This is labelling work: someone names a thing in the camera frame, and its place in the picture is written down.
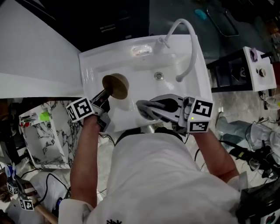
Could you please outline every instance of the marble box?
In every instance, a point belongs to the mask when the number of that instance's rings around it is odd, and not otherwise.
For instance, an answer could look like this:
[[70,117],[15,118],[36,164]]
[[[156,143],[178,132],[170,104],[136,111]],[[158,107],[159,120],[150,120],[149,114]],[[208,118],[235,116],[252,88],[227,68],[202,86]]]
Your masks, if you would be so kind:
[[49,101],[19,116],[35,167],[71,168],[82,129],[68,116],[66,107],[71,102]]

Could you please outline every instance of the white faucet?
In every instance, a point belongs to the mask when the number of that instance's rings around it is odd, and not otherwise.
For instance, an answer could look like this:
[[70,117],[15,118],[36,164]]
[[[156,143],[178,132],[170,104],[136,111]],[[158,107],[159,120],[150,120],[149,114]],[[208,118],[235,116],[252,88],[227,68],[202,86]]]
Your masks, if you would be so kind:
[[159,39],[156,40],[156,44],[153,49],[154,54],[158,54],[163,50],[164,46],[167,46],[168,48],[170,48],[168,39],[180,23],[185,24],[185,26],[189,30],[189,34],[191,36],[191,41],[192,41],[192,56],[191,56],[191,60],[189,62],[189,67],[187,68],[187,70],[184,71],[182,74],[176,76],[177,82],[182,82],[183,78],[187,74],[189,74],[189,72],[194,68],[194,66],[196,64],[196,57],[197,57],[196,33],[194,32],[192,25],[185,19],[177,19],[175,21],[175,23],[172,25],[172,27],[169,30],[166,37],[165,38],[160,37]]

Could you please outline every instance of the white shirt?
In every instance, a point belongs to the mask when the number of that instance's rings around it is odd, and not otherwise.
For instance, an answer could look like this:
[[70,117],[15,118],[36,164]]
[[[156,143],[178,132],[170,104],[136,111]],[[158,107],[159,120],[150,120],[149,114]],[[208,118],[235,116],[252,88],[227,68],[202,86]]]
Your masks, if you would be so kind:
[[93,210],[85,202],[63,200],[59,223],[231,224],[237,223],[239,197],[233,187],[201,172],[175,136],[131,135],[113,151],[103,201]]

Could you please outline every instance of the white sink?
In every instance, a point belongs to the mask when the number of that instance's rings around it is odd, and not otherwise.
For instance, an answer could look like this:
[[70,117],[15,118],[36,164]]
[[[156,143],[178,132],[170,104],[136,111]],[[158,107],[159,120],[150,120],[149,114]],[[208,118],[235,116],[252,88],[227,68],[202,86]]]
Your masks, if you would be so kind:
[[[193,69],[182,82],[175,77],[189,65],[192,45],[189,35],[171,35],[170,48],[153,54],[153,47],[160,36],[125,40],[101,46],[79,54],[80,69],[85,95],[91,99],[103,90],[102,78],[112,73],[124,75],[129,82],[128,97],[124,100],[109,99],[111,123],[108,132],[136,128],[158,121],[141,117],[135,105],[137,100],[150,100],[164,94],[200,96],[212,100],[205,61],[198,46]],[[163,79],[156,80],[155,73]]]

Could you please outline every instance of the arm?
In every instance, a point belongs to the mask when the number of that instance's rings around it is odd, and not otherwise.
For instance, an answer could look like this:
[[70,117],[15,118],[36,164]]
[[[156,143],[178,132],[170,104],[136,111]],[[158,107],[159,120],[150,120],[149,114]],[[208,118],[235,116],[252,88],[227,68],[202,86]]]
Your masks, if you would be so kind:
[[194,133],[193,136],[211,174],[224,182],[239,175],[233,159],[211,130],[206,133]]
[[97,205],[97,147],[100,126],[97,116],[84,119],[77,153],[70,173],[71,198]]

